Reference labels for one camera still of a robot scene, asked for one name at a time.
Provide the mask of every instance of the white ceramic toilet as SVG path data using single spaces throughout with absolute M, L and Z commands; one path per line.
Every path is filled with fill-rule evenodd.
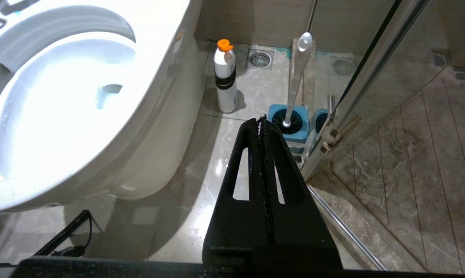
M 29 2 L 0 3 L 0 212 L 160 190 L 203 93 L 202 0 Z

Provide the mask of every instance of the shower door hinge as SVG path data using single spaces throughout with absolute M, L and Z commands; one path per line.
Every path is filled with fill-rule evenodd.
M 329 153 L 331 150 L 335 149 L 337 146 L 339 146 L 339 143 L 348 135 L 351 133 L 354 128 L 361 122 L 361 118 L 356 118 L 350 123 L 348 123 L 341 131 L 336 130 L 333 128 L 334 126 L 334 121 L 332 119 L 329 119 L 327 122 L 325 128 L 322 130 L 320 136 L 322 138 L 322 148 L 320 151 L 323 154 Z

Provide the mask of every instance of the orange bottle cap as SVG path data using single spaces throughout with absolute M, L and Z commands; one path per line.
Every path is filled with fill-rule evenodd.
M 234 49 L 234 46 L 231 45 L 228 39 L 221 39 L 220 41 L 218 41 L 217 47 L 222 52 L 226 52 L 226 51 L 230 51 L 231 49 Z

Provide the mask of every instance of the white bottle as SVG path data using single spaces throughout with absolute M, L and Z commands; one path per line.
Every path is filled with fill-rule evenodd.
M 236 88 L 236 58 L 232 46 L 227 39 L 217 42 L 214 55 L 215 87 L 219 109 L 231 113 L 238 105 L 238 90 Z

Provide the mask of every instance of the toilet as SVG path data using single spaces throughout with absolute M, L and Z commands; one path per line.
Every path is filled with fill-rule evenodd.
M 0 1 L 0 212 L 163 188 L 203 94 L 202 0 L 25 2 Z

